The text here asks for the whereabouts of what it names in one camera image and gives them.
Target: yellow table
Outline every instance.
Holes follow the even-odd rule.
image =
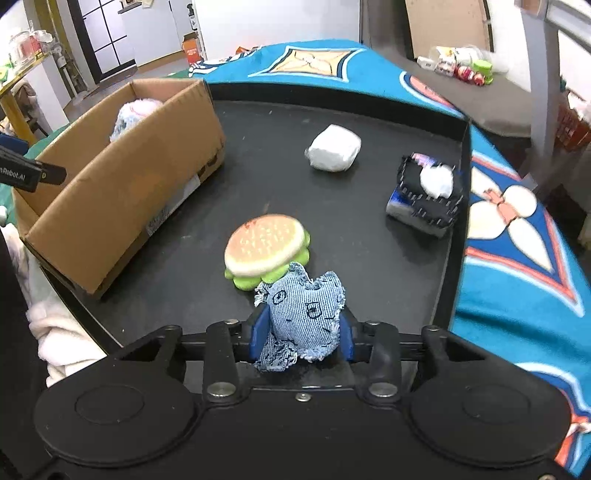
[[[37,138],[33,135],[33,132],[31,132],[31,128],[29,128],[27,121],[22,115],[21,109],[18,107],[17,100],[14,98],[11,90],[17,82],[22,80],[22,78],[33,68],[40,65],[49,55],[50,54],[45,54],[40,59],[36,59],[31,63],[23,65],[14,73],[12,79],[3,83],[0,87],[0,106],[2,106],[2,110],[4,110],[8,120],[10,120],[12,129],[17,137],[28,142],[29,146],[37,143]]]

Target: orange box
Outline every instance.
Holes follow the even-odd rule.
[[[189,63],[203,60],[199,51],[199,42],[197,41],[197,32],[192,32],[183,37],[183,51],[187,56]]]

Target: black table surface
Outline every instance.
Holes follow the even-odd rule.
[[[431,322],[450,236],[414,230],[385,213],[401,156],[413,151],[458,164],[448,138],[365,116],[256,102],[215,102],[227,136],[225,163],[163,224],[100,300],[86,308],[122,345],[163,325],[185,333],[244,320],[254,295],[223,275],[232,232],[265,213],[291,215],[311,235],[307,271],[333,270],[361,321],[418,333]],[[304,150],[330,124],[360,136],[344,173],[310,167]]]

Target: small box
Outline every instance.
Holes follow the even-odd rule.
[[[386,213],[391,217],[406,223],[417,230],[442,238],[449,227],[439,228],[423,222],[419,217],[414,216],[413,207],[396,191],[392,193],[388,203],[386,204]]]
[[[187,56],[189,64],[195,63],[196,61],[203,60],[199,49],[199,40],[197,38],[197,32],[192,32],[183,37],[183,51]]]
[[[115,142],[121,106],[164,102]],[[59,186],[13,189],[26,246],[70,288],[100,296],[129,260],[222,163],[224,134],[205,82],[134,80],[64,130],[38,157],[64,167]]]

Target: denim plush toy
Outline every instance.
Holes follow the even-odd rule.
[[[292,262],[283,278],[257,287],[255,306],[262,301],[271,310],[271,330],[255,363],[260,371],[283,372],[298,357],[322,360],[339,346],[345,289],[336,273],[312,282],[304,267]]]

